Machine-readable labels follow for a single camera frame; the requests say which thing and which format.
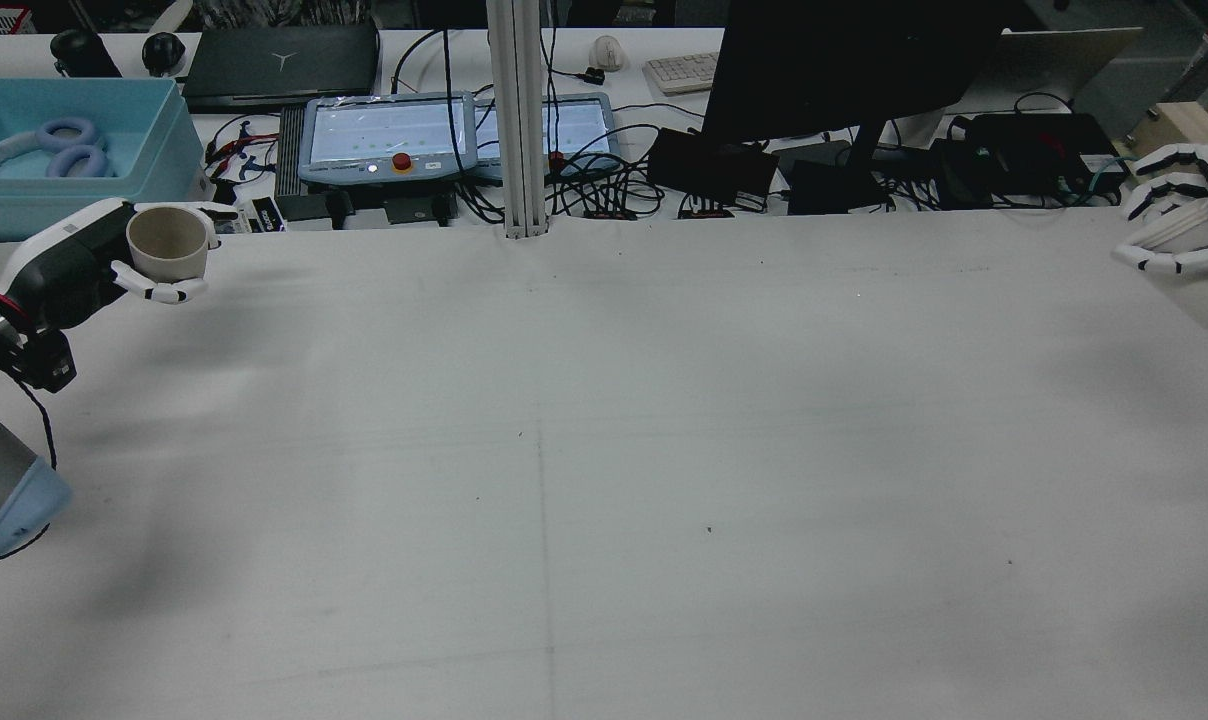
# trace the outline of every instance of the blue headphones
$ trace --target blue headphones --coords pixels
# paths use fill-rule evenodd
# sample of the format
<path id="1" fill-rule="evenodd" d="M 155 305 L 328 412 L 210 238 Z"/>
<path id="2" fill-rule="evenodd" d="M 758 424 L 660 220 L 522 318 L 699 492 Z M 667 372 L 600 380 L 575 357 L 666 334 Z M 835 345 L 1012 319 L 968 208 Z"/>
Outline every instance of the blue headphones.
<path id="1" fill-rule="evenodd" d="M 0 166 L 18 155 L 42 150 L 52 153 L 46 178 L 101 178 L 108 169 L 101 145 L 101 133 L 88 120 L 48 120 L 37 130 L 4 138 L 0 141 Z"/>

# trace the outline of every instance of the black cylinder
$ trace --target black cylinder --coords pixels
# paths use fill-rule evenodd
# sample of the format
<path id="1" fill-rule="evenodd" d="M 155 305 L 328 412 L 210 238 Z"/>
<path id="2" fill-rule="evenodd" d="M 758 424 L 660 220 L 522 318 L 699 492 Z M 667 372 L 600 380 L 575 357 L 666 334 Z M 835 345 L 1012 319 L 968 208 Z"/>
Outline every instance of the black cylinder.
<path id="1" fill-rule="evenodd" d="M 57 71 L 66 77 L 121 77 L 101 36 L 87 29 L 64 29 L 48 43 Z"/>

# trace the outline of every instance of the white keyboard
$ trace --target white keyboard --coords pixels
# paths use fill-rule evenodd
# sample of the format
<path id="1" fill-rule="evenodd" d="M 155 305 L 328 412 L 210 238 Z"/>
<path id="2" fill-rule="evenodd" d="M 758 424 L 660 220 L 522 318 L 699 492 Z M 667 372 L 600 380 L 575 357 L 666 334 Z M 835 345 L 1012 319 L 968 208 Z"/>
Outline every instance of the white keyboard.
<path id="1" fill-rule="evenodd" d="M 654 80 L 663 95 L 709 91 L 710 81 L 715 79 L 715 60 L 718 59 L 719 53 L 656 58 L 644 64 L 644 74 Z"/>

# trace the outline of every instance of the white sticker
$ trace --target white sticker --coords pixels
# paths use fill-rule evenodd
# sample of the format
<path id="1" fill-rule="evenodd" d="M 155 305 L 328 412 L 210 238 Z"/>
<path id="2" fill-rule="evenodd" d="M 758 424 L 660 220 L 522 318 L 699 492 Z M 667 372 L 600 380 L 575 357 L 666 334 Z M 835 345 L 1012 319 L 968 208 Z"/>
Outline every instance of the white sticker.
<path id="1" fill-rule="evenodd" d="M 1102 173 L 1102 170 L 1107 170 L 1108 173 L 1123 172 L 1120 158 L 1116 158 L 1115 155 L 1080 155 L 1080 161 L 1084 162 L 1084 167 L 1088 168 L 1090 173 Z"/>

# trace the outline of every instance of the light blue box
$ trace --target light blue box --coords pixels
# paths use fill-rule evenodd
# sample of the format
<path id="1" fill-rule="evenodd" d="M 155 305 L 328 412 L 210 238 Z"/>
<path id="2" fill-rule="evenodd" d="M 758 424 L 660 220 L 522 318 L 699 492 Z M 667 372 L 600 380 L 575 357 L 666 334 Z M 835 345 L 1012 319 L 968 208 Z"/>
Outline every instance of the light blue box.
<path id="1" fill-rule="evenodd" d="M 104 197 L 192 199 L 203 147 L 173 79 L 0 79 L 0 141 L 66 115 L 101 129 L 110 178 L 46 178 L 43 151 L 10 159 L 0 167 L 0 240 L 24 240 Z"/>

